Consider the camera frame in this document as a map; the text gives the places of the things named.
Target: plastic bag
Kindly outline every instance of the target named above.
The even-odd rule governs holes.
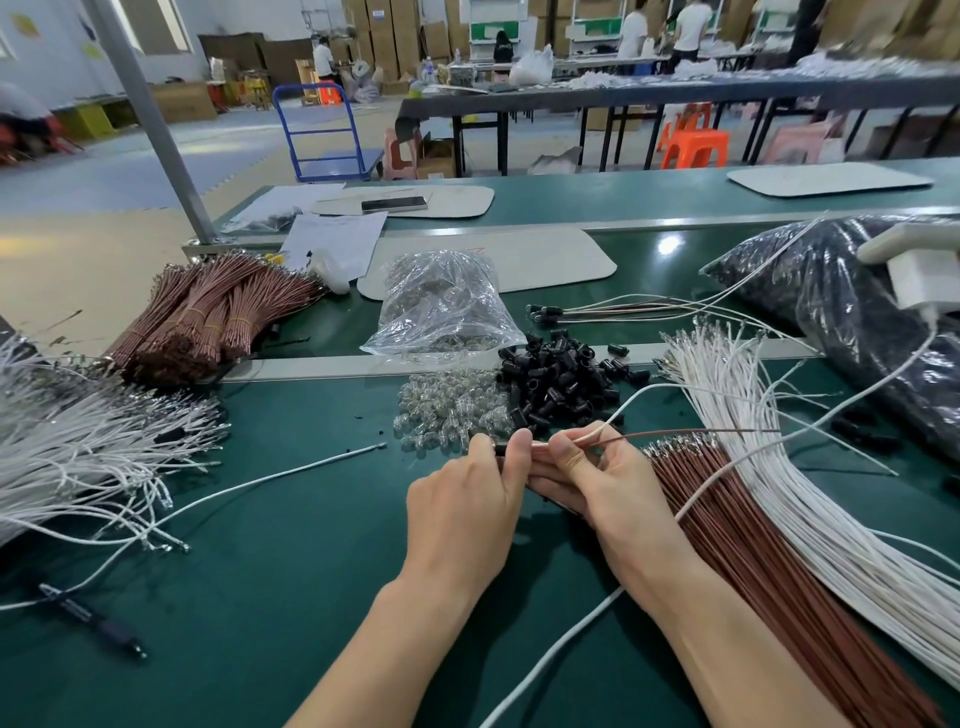
[[[510,85],[549,84],[553,81],[553,49],[527,51],[510,69]]]
[[[863,243],[908,220],[956,225],[942,218],[896,215],[825,220],[737,294],[796,325],[841,374],[866,388],[897,369],[927,336],[915,312],[897,307],[886,266],[866,266],[856,259]],[[734,285],[806,225],[794,223],[745,240],[701,272]],[[956,227],[960,234],[960,225]],[[875,397],[960,461],[960,324],[942,316],[939,327],[929,352]]]
[[[485,352],[519,344],[516,327],[482,255],[428,251],[387,269],[379,330],[360,349],[372,354]]]
[[[581,146],[570,147],[561,155],[540,155],[527,169],[528,175],[575,175]]]

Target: white mat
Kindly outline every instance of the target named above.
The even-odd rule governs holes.
[[[383,301],[391,262],[407,253],[438,250],[469,250],[488,257],[501,293],[602,279],[616,271],[616,263],[593,238],[579,228],[558,225],[517,232],[381,237],[370,271],[357,281],[357,288],[368,299]]]
[[[734,169],[727,173],[727,178],[768,197],[836,195],[933,184],[933,180],[927,177],[859,161]]]
[[[397,197],[422,197],[427,209],[391,212],[390,217],[480,217],[490,209],[493,190],[472,184],[410,184],[401,187],[348,187],[335,198],[310,208],[318,215],[362,215],[365,200],[390,200]]]

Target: red plastic stool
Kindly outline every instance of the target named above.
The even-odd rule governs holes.
[[[670,162],[676,160],[677,169],[706,167],[713,152],[717,153],[717,166],[727,166],[727,152],[730,149],[730,133],[713,129],[674,132],[670,144],[663,156],[660,169],[669,169]]]

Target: white plastic bag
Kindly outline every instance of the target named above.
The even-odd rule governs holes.
[[[553,49],[527,51],[510,69],[510,85],[549,84],[553,81]]]

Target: yellow sign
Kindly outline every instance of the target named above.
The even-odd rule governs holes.
[[[90,56],[95,61],[100,61],[104,57],[104,54],[100,52],[100,46],[94,43],[84,43],[81,50],[84,51],[85,56]]]
[[[29,15],[24,15],[22,12],[11,12],[10,18],[13,21],[14,28],[22,36],[40,37],[40,31],[36,29],[36,24]]]

